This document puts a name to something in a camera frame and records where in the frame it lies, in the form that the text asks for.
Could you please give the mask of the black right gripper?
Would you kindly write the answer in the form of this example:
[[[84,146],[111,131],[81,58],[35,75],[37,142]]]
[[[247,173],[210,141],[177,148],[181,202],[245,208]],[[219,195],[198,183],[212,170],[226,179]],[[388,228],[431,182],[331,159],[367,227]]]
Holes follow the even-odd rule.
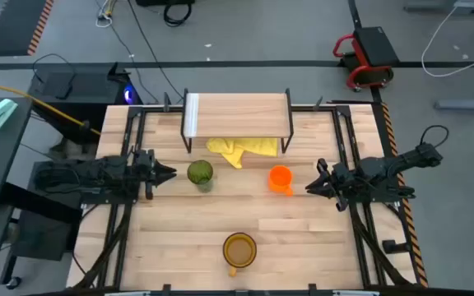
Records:
[[[323,158],[318,160],[317,169],[319,176],[305,187],[307,193],[335,197],[337,210],[344,211],[356,198],[355,175],[343,163],[333,165],[329,172],[328,164]]]

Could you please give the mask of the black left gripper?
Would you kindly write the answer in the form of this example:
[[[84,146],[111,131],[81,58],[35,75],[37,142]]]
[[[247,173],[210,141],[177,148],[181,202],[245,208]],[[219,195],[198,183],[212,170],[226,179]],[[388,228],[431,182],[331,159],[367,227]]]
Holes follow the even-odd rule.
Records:
[[[133,155],[132,171],[137,179],[145,183],[145,197],[147,200],[153,199],[153,187],[156,185],[156,164],[157,185],[171,180],[175,177],[176,169],[161,164],[156,161],[154,150],[137,150]]]

